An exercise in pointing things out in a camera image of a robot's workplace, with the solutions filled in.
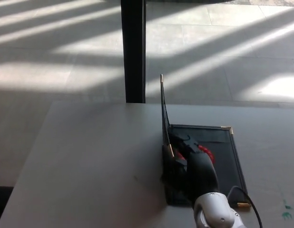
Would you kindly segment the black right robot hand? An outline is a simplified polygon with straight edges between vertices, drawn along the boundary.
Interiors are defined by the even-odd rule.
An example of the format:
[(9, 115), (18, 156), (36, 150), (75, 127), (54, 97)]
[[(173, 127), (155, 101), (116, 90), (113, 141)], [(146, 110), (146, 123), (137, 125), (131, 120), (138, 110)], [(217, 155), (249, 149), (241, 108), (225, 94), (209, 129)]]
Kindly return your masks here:
[(188, 136), (169, 135), (173, 148), (185, 159), (186, 165), (175, 161), (170, 185), (194, 202), (200, 196), (218, 192), (218, 179), (209, 149)]

